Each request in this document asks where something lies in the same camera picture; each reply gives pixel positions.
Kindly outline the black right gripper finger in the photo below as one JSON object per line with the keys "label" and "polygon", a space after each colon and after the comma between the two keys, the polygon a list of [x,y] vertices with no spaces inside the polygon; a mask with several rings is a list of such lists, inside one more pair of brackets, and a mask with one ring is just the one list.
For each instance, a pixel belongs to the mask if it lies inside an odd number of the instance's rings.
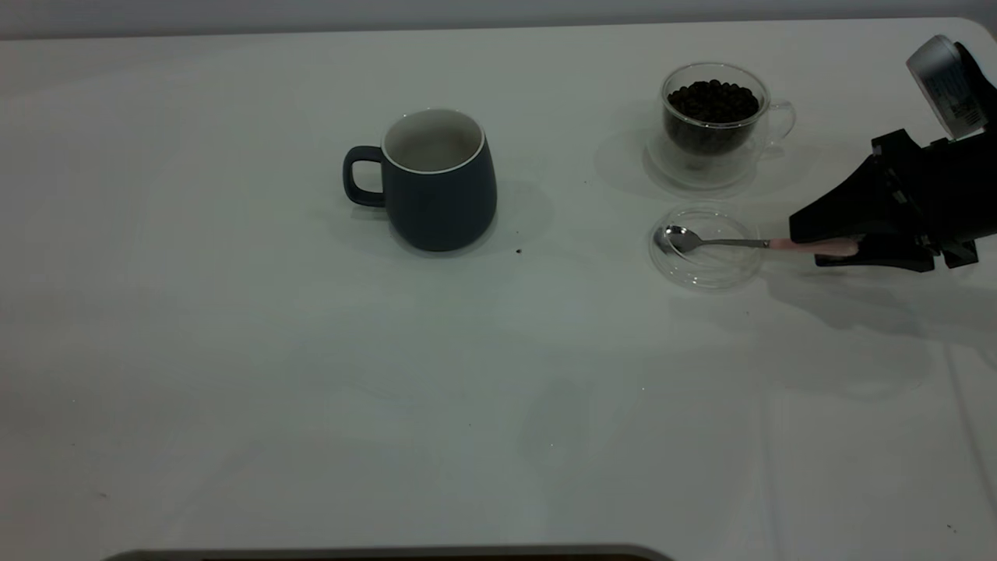
{"label": "black right gripper finger", "polygon": [[879,235],[902,244],[926,244],[923,217],[913,192],[925,180],[923,155],[870,155],[836,188],[788,219],[790,237],[801,244],[831,238]]}
{"label": "black right gripper finger", "polygon": [[925,273],[935,270],[935,253],[915,238],[900,235],[855,235],[853,256],[816,256],[818,267],[883,266]]}

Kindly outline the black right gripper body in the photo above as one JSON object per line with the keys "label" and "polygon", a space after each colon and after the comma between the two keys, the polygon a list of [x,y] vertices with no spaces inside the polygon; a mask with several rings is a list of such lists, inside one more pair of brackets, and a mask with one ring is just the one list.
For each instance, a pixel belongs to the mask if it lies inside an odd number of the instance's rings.
{"label": "black right gripper body", "polygon": [[923,155],[925,180],[913,192],[923,217],[927,242],[948,269],[978,262],[977,239],[996,230],[995,133],[963,139],[938,139],[919,146],[907,131],[890,132],[872,141],[873,155]]}

